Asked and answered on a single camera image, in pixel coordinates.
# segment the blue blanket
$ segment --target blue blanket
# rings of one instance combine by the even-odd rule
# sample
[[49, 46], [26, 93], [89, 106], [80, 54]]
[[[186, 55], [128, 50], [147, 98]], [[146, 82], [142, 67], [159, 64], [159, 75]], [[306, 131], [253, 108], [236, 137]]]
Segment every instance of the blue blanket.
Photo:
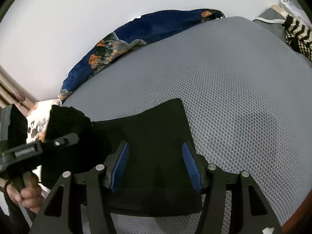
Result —
[[221, 11], [198, 9], [193, 11], [157, 11], [119, 27], [100, 40], [68, 73], [59, 98], [65, 100], [86, 80], [110, 66], [117, 57], [137, 46], [150, 44], [199, 23], [225, 17]]

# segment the curtain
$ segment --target curtain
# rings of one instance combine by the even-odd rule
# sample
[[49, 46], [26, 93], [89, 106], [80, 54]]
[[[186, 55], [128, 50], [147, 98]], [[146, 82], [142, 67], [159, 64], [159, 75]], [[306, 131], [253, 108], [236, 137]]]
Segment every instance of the curtain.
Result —
[[17, 90], [0, 72], [0, 108], [15, 104], [26, 117], [34, 103]]

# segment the black plastic bracket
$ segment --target black plastic bracket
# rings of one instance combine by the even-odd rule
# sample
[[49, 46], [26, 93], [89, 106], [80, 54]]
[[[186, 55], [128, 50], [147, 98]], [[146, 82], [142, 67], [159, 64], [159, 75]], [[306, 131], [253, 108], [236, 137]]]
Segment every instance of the black plastic bracket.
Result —
[[211, 185], [196, 234], [221, 233], [227, 190], [232, 191], [229, 234], [282, 234], [273, 209], [250, 173], [227, 173], [214, 164], [206, 167], [206, 173]]
[[87, 205], [92, 234], [116, 234], [106, 200], [108, 190], [101, 185], [105, 174], [106, 167], [102, 164], [92, 168], [87, 174]]
[[70, 172], [64, 172], [57, 180], [29, 233], [82, 233], [80, 204], [73, 189], [73, 175]]

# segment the white wall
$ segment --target white wall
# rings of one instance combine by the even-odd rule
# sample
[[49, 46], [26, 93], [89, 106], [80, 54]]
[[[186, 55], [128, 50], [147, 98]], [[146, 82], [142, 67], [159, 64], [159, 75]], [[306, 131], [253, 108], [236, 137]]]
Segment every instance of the white wall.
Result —
[[278, 0], [16, 0], [0, 23], [0, 66], [38, 100], [103, 37], [159, 10], [213, 8], [253, 19]]

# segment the wooden edge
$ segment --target wooden edge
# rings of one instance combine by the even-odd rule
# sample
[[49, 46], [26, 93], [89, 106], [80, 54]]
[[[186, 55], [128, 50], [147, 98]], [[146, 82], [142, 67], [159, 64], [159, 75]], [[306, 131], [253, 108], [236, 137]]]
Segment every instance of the wooden edge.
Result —
[[286, 223], [282, 226], [284, 234], [291, 234], [295, 228], [300, 224], [304, 217], [312, 210], [312, 190], [308, 193], [305, 200], [301, 203], [299, 208], [293, 213]]

